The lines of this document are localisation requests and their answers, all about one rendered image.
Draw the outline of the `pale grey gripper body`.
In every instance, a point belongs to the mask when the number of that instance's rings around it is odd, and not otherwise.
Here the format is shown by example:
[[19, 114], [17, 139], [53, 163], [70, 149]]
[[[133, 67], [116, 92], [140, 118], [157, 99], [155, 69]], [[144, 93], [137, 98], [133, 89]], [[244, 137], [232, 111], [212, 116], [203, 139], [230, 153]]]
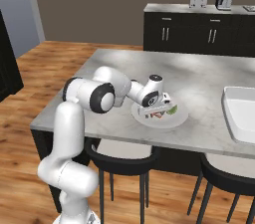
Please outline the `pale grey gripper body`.
[[173, 107], [172, 102], [169, 103], [161, 102], [147, 108], [139, 107], [137, 109], [137, 112], [139, 115], [150, 115], [155, 112], [166, 112], [170, 110], [172, 107]]

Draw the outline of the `red cooked food piece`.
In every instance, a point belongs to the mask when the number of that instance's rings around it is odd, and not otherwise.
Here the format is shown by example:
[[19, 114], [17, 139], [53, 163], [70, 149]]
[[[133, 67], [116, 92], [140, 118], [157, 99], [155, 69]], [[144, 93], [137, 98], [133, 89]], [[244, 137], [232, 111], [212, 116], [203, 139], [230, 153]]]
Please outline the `red cooked food piece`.
[[150, 114], [146, 114], [145, 118], [153, 118], [153, 117], [162, 118], [164, 114], [165, 114], [165, 111], [163, 111], [163, 112], [153, 112], [153, 113], [150, 113]]

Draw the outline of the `large white plate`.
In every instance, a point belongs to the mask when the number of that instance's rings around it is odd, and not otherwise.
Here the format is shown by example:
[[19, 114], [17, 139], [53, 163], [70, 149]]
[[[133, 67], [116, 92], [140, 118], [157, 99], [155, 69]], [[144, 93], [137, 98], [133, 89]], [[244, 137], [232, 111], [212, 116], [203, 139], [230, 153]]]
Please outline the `large white plate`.
[[179, 100], [174, 100], [174, 105], [177, 105], [177, 112], [173, 115], [165, 113], [162, 118], [145, 118], [144, 115], [139, 115], [137, 112], [138, 104], [131, 106], [131, 114], [141, 124], [153, 128], [173, 128], [183, 124], [188, 118], [188, 109], [184, 103]]

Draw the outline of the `black stool with white seat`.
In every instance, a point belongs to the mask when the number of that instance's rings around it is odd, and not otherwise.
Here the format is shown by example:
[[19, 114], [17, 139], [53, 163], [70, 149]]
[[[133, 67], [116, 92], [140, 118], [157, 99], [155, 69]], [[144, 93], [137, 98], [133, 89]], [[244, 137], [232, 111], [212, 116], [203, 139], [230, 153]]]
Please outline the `black stool with white seat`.
[[246, 224], [252, 224], [255, 217], [255, 159], [212, 153], [201, 153], [199, 159], [201, 171], [195, 183], [187, 214], [190, 214], [201, 180], [205, 178], [207, 185], [196, 224], [202, 224], [213, 187], [235, 194], [226, 222], [230, 221], [240, 195], [253, 196], [246, 220]]
[[98, 146], [86, 139], [85, 149], [99, 169], [101, 223], [104, 223], [104, 173], [110, 175], [111, 200], [114, 200], [114, 175], [139, 177], [140, 224], [144, 224], [144, 208], [148, 206], [149, 171], [160, 155], [156, 146], [101, 139]]

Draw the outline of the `black base cupboards run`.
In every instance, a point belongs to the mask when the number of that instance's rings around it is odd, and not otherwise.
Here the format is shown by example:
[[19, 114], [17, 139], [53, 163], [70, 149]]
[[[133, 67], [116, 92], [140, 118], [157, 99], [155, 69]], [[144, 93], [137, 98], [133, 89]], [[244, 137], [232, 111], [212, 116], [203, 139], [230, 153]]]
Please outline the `black base cupboards run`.
[[242, 6], [148, 3], [143, 12], [145, 51], [255, 58], [255, 12]]

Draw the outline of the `white sink basin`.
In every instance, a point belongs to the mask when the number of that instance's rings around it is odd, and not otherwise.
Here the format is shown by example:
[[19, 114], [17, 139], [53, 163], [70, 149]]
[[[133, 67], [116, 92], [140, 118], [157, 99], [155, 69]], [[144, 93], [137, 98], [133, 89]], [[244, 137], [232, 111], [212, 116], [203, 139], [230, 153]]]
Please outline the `white sink basin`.
[[231, 137], [255, 144], [255, 88], [225, 87], [221, 104]]

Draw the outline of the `white toaster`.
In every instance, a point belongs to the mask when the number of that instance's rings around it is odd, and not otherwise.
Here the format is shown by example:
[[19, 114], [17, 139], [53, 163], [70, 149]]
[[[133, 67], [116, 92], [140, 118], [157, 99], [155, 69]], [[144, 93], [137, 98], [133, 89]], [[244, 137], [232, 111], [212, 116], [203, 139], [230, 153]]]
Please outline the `white toaster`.
[[190, 8], [205, 8], [207, 6], [207, 0], [190, 0]]

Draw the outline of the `tall black cabinet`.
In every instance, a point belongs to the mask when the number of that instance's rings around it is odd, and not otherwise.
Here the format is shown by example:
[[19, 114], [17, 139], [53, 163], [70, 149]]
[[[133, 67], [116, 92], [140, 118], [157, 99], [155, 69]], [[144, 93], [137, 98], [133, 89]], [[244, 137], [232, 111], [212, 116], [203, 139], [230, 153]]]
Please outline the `tall black cabinet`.
[[0, 10], [0, 103], [24, 88]]

